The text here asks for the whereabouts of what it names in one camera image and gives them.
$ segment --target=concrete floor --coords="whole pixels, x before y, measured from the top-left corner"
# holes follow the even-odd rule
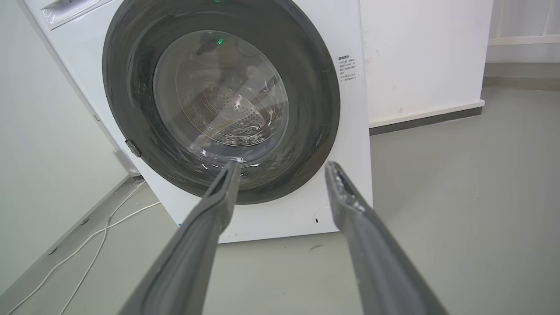
[[[560,92],[488,89],[482,99],[481,116],[371,137],[374,206],[450,314],[556,314]],[[12,285],[0,314],[101,229],[131,185]],[[113,220],[156,200],[143,188]],[[174,231],[162,206],[110,229],[65,314],[116,314]],[[101,237],[15,314],[58,314]],[[344,237],[218,246],[204,313],[360,314]]]

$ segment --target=white washing machine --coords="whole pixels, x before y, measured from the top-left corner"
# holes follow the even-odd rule
[[[372,202],[358,0],[21,1],[177,224],[230,160],[221,243],[336,231],[326,160]]]

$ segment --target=warning label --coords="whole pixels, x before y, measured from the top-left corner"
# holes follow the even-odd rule
[[[354,80],[356,78],[356,59],[350,55],[338,57],[338,69],[341,81]]]

